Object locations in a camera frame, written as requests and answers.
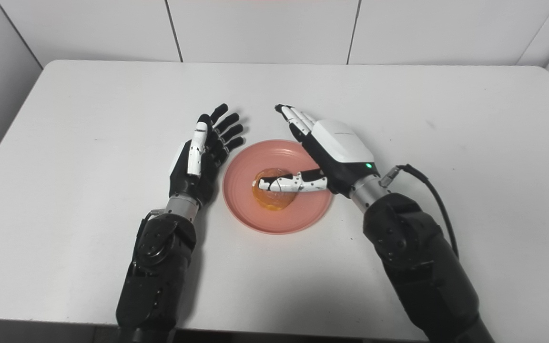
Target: robot wrist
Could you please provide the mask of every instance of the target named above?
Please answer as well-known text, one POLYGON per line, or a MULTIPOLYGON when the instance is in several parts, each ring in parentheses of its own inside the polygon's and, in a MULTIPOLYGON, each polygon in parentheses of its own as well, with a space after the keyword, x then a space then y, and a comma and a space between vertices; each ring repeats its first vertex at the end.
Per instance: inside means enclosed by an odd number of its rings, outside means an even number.
POLYGON ((198 200, 185 193, 175 193, 168 199, 164 213, 177 214, 190 222, 194 222, 199 209, 198 200))
POLYGON ((380 179, 374 174, 369 174, 357 180, 351 186, 349 198, 355 205, 365 213, 373 203, 390 193, 386 188, 381 187, 380 179))

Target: pink plate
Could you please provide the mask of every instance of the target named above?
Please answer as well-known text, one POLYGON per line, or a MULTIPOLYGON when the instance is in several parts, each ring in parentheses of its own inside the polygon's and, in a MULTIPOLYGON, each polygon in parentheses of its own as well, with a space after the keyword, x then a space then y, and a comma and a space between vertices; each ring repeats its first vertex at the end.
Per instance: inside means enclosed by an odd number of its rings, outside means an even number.
POLYGON ((223 182, 226 205, 238 221, 258 232, 286 234, 311 226, 327 211, 332 200, 328 191, 299 193, 280 211, 260 206, 253 197, 251 183, 267 168, 280 168, 295 174, 316 169, 318 165, 294 141, 261 141, 242 150, 230 163, 223 182))

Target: orange food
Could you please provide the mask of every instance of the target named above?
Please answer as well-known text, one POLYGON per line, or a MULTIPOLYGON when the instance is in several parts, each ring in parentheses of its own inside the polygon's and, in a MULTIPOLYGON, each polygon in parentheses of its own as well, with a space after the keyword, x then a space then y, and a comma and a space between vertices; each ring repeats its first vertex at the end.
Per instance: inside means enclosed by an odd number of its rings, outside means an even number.
POLYGON ((267 178, 270 176, 281 176, 289 174, 289 171, 278 168, 268 168, 260 171, 255 176, 255 183, 253 184, 253 197, 257 200, 260 206, 270 209, 271 211, 278 211, 286 208, 296 198, 296 193, 289 192, 271 192, 259 189, 257 185, 260 182, 260 178, 267 178))

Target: wall seam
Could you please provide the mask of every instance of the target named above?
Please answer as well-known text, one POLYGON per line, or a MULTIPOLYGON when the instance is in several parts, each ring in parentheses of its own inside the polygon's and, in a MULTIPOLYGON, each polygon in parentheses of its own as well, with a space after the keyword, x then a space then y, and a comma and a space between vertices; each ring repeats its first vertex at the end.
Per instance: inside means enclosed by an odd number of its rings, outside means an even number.
POLYGON ((357 18, 359 18, 359 10, 361 9, 361 0, 357 0, 357 13, 355 13, 355 22, 353 23, 353 33, 351 33, 351 44, 349 44, 349 53, 346 55, 346 65, 349 65, 351 59, 351 49, 353 48, 353 39, 355 38, 355 29, 357 28, 357 18))
POLYGON ((177 39, 177 32, 175 31, 175 25, 173 24, 173 16, 171 15, 171 7, 168 6, 168 0, 164 0, 166 6, 166 14, 168 14, 168 21, 171 24, 171 30, 173 31, 173 37, 175 38, 175 46, 177 46, 177 53, 179 54, 179 61, 183 62, 183 56, 181 55, 181 48, 179 47, 179 40, 177 39))
POLYGON ((27 44, 27 41, 24 40, 24 38, 23 38, 22 35, 20 34, 20 31, 18 31, 16 25, 11 21, 10 16, 7 14, 6 10, 5 10, 4 7, 1 5, 1 3, 0 3, 0 10, 1 10, 2 13, 4 13, 4 16, 6 16, 7 21, 9 22, 9 24, 11 25, 11 27, 14 29, 14 31, 15 31, 16 34, 18 35, 18 38, 20 38, 20 41, 22 41, 24 47, 27 48, 27 50, 29 51, 29 54, 31 54, 31 56, 33 57, 33 59, 35 60, 35 62, 37 63, 37 65, 40 66, 40 69, 41 69, 41 70, 44 70, 44 67, 43 67, 43 66, 41 65, 41 63, 40 63, 40 60, 37 59, 37 56, 35 56, 35 54, 33 54, 33 50, 31 50, 31 48, 30 48, 29 45, 27 44))
POLYGON ((529 50, 529 47, 531 46, 531 44, 533 44, 533 41, 535 40, 535 37, 537 37, 539 35, 539 33, 541 32, 541 30, 542 30, 543 26, 545 25, 545 23, 548 22, 548 19, 549 19, 549 13, 548 13, 547 17, 545 18, 545 20, 542 22, 542 24, 539 27, 538 31, 535 33, 535 35, 533 35, 533 38, 531 38, 531 41, 529 41, 529 44, 527 45, 525 50, 520 54, 520 57, 518 57, 518 60, 516 61, 516 63, 514 63, 514 65, 518 65, 518 63, 520 62, 522 57, 525 56, 525 53, 527 53, 527 50, 529 50))

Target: white table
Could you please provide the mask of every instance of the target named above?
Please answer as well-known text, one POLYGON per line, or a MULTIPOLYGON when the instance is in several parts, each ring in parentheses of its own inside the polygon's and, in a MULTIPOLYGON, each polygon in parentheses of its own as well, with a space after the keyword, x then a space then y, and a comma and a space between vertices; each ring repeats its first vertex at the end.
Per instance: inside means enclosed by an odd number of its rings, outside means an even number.
MULTIPOLYGON (((549 74, 537 67, 50 63, 0 145, 0 319, 115 323, 140 219, 166 204, 177 146, 221 102, 248 144, 292 139, 283 102, 346 121, 382 172, 418 167, 495 339, 549 341, 549 74)), ((422 184, 393 187, 442 223, 422 184)), ((181 326, 424 339, 361 221, 335 197, 315 226, 270 236, 219 193, 197 221, 181 326)))

